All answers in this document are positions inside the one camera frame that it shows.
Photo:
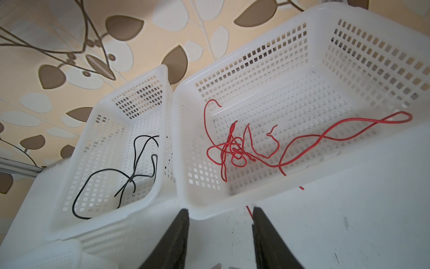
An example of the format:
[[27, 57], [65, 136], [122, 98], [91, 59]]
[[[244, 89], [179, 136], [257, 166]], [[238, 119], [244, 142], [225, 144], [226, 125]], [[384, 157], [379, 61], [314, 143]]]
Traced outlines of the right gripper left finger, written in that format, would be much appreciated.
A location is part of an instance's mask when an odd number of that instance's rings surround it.
[[184, 269], [188, 234], [189, 213], [183, 208], [140, 269]]

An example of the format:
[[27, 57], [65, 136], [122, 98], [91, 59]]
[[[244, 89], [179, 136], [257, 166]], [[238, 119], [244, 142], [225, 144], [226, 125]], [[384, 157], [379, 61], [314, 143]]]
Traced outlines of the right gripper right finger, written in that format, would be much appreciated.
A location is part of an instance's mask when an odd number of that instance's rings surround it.
[[253, 240], [258, 269], [303, 269], [260, 207], [253, 209]]

